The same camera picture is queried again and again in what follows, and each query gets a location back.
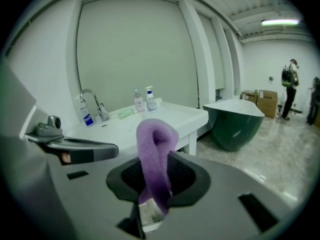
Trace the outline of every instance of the purple towel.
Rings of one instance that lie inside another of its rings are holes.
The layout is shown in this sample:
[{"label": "purple towel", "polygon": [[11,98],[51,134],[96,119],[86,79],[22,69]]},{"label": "purple towel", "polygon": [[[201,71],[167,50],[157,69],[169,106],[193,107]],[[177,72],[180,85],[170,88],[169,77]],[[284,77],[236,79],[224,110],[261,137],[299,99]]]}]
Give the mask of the purple towel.
[{"label": "purple towel", "polygon": [[138,155],[145,180],[139,204],[153,198],[161,211],[168,213],[167,201],[172,196],[167,175],[168,153],[175,151],[178,132],[160,119],[146,119],[136,129]]}]

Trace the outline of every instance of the man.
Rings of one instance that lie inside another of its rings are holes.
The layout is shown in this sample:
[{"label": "man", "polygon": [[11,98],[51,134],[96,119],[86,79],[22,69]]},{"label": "man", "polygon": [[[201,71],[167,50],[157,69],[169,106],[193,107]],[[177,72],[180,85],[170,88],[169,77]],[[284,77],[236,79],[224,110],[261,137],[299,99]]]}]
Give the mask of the man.
[{"label": "man", "polygon": [[282,118],[285,120],[290,120],[288,117],[288,113],[291,109],[292,103],[295,100],[296,92],[297,92],[297,86],[299,85],[299,80],[298,80],[298,63],[295,59],[290,60],[290,64],[286,65],[288,69],[290,69],[292,76],[293,76],[293,84],[290,87],[286,88],[286,102],[284,105],[283,113],[282,113]]},{"label": "man", "polygon": [[312,82],[309,114],[306,118],[306,122],[310,126],[315,123],[315,120],[319,111],[319,106],[316,103],[316,97],[320,93],[319,85],[320,85],[320,79],[318,77],[315,77]]}]

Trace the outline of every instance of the faucet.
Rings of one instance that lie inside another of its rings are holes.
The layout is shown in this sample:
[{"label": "faucet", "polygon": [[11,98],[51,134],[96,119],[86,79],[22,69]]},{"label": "faucet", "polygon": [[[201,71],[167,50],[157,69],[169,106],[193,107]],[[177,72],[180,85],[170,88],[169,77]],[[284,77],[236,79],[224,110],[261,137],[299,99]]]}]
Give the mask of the faucet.
[{"label": "faucet", "polygon": [[96,106],[97,106],[97,110],[99,112],[102,122],[107,121],[109,119],[109,115],[105,109],[105,106],[103,103],[99,103],[98,97],[93,90],[91,89],[82,90],[82,92],[80,93],[80,102],[85,102],[84,96],[86,93],[91,93],[93,95]]}]

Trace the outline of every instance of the ceiling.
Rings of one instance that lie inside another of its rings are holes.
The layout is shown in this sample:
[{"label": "ceiling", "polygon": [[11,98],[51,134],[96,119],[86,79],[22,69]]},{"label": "ceiling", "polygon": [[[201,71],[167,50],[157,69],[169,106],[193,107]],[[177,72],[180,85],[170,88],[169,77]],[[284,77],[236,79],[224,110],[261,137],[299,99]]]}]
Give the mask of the ceiling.
[{"label": "ceiling", "polygon": [[[288,0],[203,0],[232,25],[243,43],[270,39],[313,41],[302,15]],[[263,20],[298,19],[296,26],[262,26]]]},{"label": "ceiling", "polygon": [[[20,22],[8,39],[7,46],[14,43],[40,11],[37,7],[54,0],[34,0],[23,12]],[[263,40],[299,40],[314,42],[303,17],[288,0],[200,0],[207,4],[237,33],[242,43]],[[262,20],[299,19],[296,26],[262,26]]]}]

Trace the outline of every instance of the white ceiling panel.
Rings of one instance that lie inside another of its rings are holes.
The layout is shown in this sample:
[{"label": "white ceiling panel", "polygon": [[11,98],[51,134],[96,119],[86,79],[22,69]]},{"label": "white ceiling panel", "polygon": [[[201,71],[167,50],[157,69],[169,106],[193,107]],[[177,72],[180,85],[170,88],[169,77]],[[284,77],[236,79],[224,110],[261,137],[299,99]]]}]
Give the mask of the white ceiling panel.
[{"label": "white ceiling panel", "polygon": [[298,26],[263,27],[261,21],[298,19],[302,15],[288,0],[207,0],[218,5],[216,10],[228,17],[243,39],[252,35],[294,34],[310,36],[305,24]]}]

